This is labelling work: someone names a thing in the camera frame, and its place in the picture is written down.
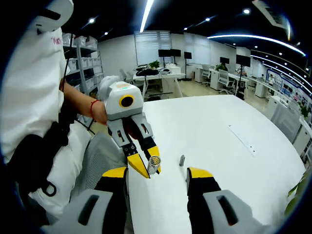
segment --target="ceiling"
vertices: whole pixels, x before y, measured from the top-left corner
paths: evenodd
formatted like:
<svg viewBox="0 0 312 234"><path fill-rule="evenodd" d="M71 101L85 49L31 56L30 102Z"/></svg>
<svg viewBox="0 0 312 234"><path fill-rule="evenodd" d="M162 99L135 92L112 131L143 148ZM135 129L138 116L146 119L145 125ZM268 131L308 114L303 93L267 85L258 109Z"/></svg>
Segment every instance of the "ceiling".
<svg viewBox="0 0 312 234"><path fill-rule="evenodd" d="M131 35L140 30L142 17L147 0L73 0L74 13L62 27L63 32L74 33L77 36L93 36L98 41L104 41L120 36ZM285 1L275 0L270 4L274 11L287 17L292 25L290 41L283 28L271 25L267 18L252 4L251 0L207 1L192 0L183 3L181 0L154 0L145 30L166 30L171 33L183 33L187 27L188 33L203 36L222 34L252 34L269 37L296 46L310 53L303 20L309 20L308 9L300 9L300 17L296 15L296 6ZM251 13L245 15L243 9L249 8ZM96 18L94 24L88 24L89 18ZM307 58L273 42L259 39L223 38L215 41L236 46L247 47L265 54L274 55L271 59L278 61L286 59L305 69ZM305 73L294 66L295 72L303 76Z"/></svg>

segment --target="red string bracelet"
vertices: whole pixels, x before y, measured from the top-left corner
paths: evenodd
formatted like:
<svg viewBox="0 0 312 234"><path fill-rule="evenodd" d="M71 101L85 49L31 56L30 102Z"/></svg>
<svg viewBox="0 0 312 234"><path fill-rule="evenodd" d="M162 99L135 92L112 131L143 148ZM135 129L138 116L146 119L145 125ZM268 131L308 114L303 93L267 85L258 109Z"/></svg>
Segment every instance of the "red string bracelet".
<svg viewBox="0 0 312 234"><path fill-rule="evenodd" d="M93 114L92 114L92 107L93 107L93 104L96 103L97 101L100 101L100 100L94 100L93 102L91 102L91 106L90 106L90 115L91 115L91 118L94 119L93 117Z"/></svg>

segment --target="recessed light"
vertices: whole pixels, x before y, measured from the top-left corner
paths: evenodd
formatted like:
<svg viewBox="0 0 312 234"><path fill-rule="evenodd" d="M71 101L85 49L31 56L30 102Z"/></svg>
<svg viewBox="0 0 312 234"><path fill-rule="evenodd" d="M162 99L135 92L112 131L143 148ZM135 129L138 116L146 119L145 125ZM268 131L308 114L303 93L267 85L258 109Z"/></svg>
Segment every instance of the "recessed light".
<svg viewBox="0 0 312 234"><path fill-rule="evenodd" d="M228 34L228 35L218 35L218 36L210 36L210 37L207 37L207 39L214 39L214 38L256 38L256 39L261 39L261 40L268 40L268 41L271 41L271 42L274 42L274 43L277 43L277 44L280 44L282 46L285 46L291 50L294 50L298 53L301 53L303 56L306 56L305 53L303 53L301 50L299 50L298 48L292 46L292 45L289 45L287 43L284 43L280 40L275 40L275 39L272 39L272 38L266 38L266 37L262 37L262 36L256 36L256 35L247 35L247 34Z"/></svg>

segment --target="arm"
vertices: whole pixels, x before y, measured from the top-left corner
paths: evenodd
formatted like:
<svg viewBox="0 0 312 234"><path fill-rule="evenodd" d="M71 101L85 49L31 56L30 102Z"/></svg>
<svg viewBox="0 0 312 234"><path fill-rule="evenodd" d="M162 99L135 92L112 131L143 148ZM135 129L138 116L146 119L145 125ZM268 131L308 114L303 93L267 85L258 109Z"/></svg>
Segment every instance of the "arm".
<svg viewBox="0 0 312 234"><path fill-rule="evenodd" d="M79 114L91 117L90 114L91 103L96 99L79 92L73 86L67 83L65 83L64 85L64 99L65 101L72 104L72 106L75 108L75 110L78 111ZM96 122L106 124L107 115L103 102L98 101L94 103L92 107L92 114Z"/></svg>

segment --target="air vent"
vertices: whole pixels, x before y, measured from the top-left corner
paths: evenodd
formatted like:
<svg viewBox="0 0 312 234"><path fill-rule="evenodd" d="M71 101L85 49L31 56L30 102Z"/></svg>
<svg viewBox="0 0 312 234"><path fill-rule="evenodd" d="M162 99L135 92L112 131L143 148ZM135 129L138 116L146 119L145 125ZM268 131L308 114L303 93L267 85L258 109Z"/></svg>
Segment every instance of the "air vent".
<svg viewBox="0 0 312 234"><path fill-rule="evenodd" d="M270 8L265 2L260 0L254 0L253 4L261 13L268 19L268 21L276 27L287 29L286 25L283 24L285 17L280 13Z"/></svg>

